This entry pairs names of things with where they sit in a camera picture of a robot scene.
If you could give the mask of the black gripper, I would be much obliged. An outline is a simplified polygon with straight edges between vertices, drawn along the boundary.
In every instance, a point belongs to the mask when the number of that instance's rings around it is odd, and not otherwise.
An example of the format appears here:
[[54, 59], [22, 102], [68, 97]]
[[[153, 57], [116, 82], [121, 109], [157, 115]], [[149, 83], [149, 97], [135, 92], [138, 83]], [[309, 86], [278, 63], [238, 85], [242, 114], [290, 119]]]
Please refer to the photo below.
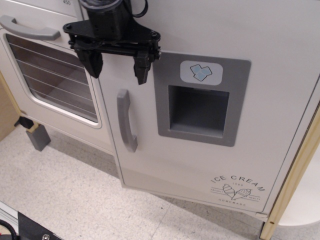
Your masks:
[[148, 2], [140, 13], [133, 13], [129, 0], [82, 0], [80, 4], [88, 19], [67, 23], [63, 30], [87, 72], [100, 76], [102, 53], [134, 56], [134, 74], [139, 85], [145, 84], [152, 62], [161, 55], [161, 35], [136, 22], [147, 13]]

